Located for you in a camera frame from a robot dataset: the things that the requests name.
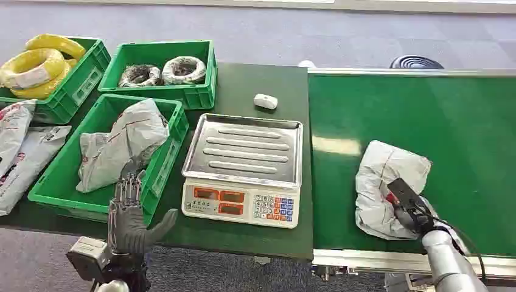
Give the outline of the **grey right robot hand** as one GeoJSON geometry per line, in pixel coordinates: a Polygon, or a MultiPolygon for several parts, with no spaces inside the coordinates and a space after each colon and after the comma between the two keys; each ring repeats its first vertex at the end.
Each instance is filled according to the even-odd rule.
{"type": "Polygon", "coordinates": [[[425,201],[402,179],[397,178],[387,185],[386,199],[394,208],[400,224],[418,236],[434,228],[434,220],[425,201]]]}

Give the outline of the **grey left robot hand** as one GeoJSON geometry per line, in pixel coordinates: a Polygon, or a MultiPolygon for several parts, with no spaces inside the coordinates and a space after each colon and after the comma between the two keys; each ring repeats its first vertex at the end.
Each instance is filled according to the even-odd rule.
{"type": "Polygon", "coordinates": [[[143,255],[175,225],[177,209],[169,209],[151,229],[144,222],[140,201],[146,171],[127,172],[115,183],[108,213],[108,245],[116,254],[143,255]]]}

